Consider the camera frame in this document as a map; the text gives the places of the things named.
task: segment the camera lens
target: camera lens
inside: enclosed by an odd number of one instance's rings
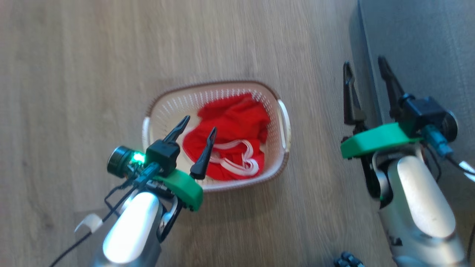
[[[134,152],[134,150],[125,146],[117,147],[109,157],[107,172],[119,178],[123,178],[127,173],[127,165]]]

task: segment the laminate floor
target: laminate floor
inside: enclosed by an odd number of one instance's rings
[[[284,173],[206,195],[183,212],[160,266],[331,266],[349,250],[394,266],[357,161],[341,159],[342,65],[370,124],[367,49],[354,0],[0,1],[0,262],[47,266],[121,181],[105,164],[141,148],[150,100],[167,88],[256,79],[286,104]],[[60,266],[84,266],[92,238]]]

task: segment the blue connector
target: blue connector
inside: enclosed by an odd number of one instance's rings
[[[142,173],[140,173],[140,176],[133,181],[133,185],[136,186],[138,189],[144,188],[148,181],[157,176],[159,170],[160,166],[158,165],[158,163],[150,163],[147,168],[145,168]]]
[[[424,126],[421,130],[424,140],[432,146],[441,158],[446,158],[454,153],[448,145],[447,139],[432,124]]]

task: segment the gray fabric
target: gray fabric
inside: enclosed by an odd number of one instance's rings
[[[475,1],[361,0],[360,8],[382,121],[390,118],[378,55],[386,56],[406,92],[431,95],[455,113],[459,135],[451,146],[457,159],[474,166]],[[473,212],[475,184],[447,162],[442,168],[440,187],[453,209]]]

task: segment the basket handle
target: basket handle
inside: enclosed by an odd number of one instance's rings
[[[282,137],[282,146],[286,153],[290,152],[290,141],[291,141],[291,131],[290,131],[290,119],[289,113],[287,112],[287,108],[285,107],[282,100],[278,99],[277,103],[279,104],[280,109],[280,116],[279,123],[281,125],[281,137]]]
[[[149,125],[150,125],[150,117],[147,116],[145,117],[145,119],[143,119],[143,123],[142,123],[142,147],[143,147],[144,152],[150,146],[150,135],[148,131]]]

